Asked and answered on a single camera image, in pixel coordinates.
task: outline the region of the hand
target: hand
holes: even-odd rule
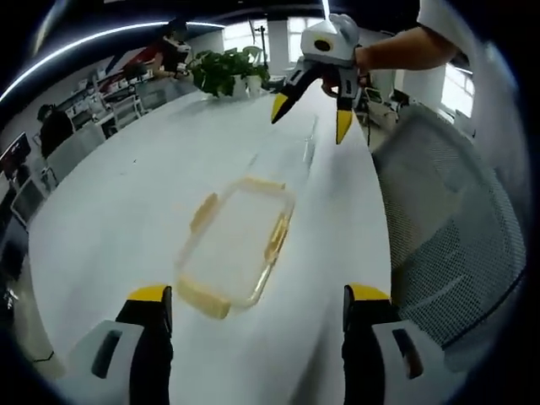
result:
[[[359,74],[359,86],[362,88],[367,84],[365,75],[370,72],[368,55],[368,48],[358,47],[354,50],[355,65]],[[332,90],[338,85],[339,82],[336,75],[328,74],[322,77],[322,91],[324,91],[330,97],[338,97],[338,93]]]

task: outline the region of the office chair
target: office chair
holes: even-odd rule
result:
[[[415,105],[374,152],[391,247],[392,299],[468,370],[521,285],[526,252],[494,171],[449,122]]]

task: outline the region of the mesh chair back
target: mesh chair back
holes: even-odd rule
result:
[[[410,107],[374,159],[392,298],[403,319],[445,347],[482,319],[524,268],[514,210],[470,140],[425,107]],[[494,331],[477,335],[485,343]]]
[[[79,137],[81,144],[87,150],[88,154],[105,141],[105,134],[94,123],[82,127],[75,133],[75,136]]]
[[[43,201],[43,193],[32,179],[28,179],[13,200],[11,210],[27,226]]]
[[[135,96],[131,95],[114,104],[112,106],[112,112],[115,115],[116,128],[118,130],[137,120],[139,118],[139,113],[135,106]]]
[[[137,88],[137,94],[141,99],[143,108],[147,111],[155,110],[167,103],[167,94],[164,89],[156,89],[155,86],[141,84]]]
[[[60,183],[89,153],[76,132],[49,155],[47,164]]]

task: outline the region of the floor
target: floor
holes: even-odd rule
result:
[[[368,128],[362,127],[368,137]],[[387,133],[373,124],[370,129],[370,150],[377,150],[387,138]],[[28,360],[47,380],[62,376],[65,369],[55,356],[48,341],[41,317],[35,302],[30,261],[25,258],[19,281],[10,285],[18,300],[15,304],[15,336]]]

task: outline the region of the green plant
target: green plant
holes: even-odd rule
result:
[[[237,51],[223,54],[204,51],[198,53],[187,68],[193,75],[193,83],[200,90],[219,97],[233,94],[235,75],[242,78],[249,75],[251,64],[247,55]]]
[[[266,84],[270,80],[270,73],[263,65],[252,66],[250,76],[259,76],[262,84]]]

